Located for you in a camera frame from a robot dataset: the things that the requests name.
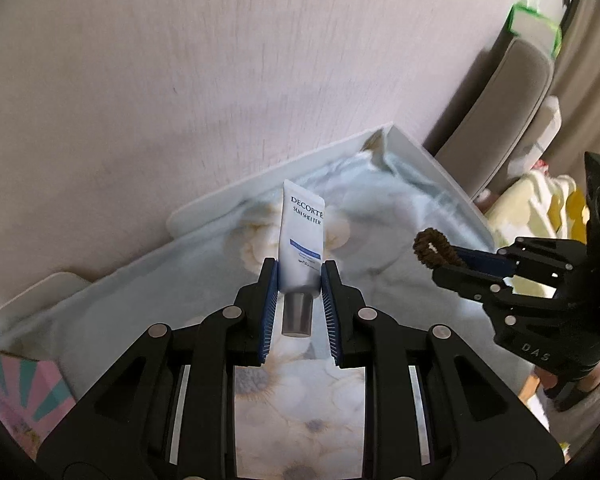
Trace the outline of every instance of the curtain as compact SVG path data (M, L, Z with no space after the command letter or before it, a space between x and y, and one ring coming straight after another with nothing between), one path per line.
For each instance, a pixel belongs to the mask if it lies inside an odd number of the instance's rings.
M600 0L577 5L549 90L560 100L562 127L542 158L552 174L584 188L584 152L600 152Z

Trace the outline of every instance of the tube cap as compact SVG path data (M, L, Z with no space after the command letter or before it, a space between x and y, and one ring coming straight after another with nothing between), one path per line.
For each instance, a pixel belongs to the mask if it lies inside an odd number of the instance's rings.
M309 337L314 297L308 292L288 292L282 311L282 335Z

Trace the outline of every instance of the white wall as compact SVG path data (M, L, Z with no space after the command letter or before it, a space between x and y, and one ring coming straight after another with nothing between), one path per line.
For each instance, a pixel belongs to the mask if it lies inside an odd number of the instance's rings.
M0 303L318 146L424 140L515 1L0 0Z

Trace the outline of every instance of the fuzzy brown scrunchie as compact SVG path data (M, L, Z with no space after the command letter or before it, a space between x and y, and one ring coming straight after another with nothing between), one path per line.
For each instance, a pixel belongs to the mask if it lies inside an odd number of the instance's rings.
M421 264L429 269L437 269L443 265L466 267L466 263L458 256L454 248L437 229L429 227L420 231L413 241L413 252Z

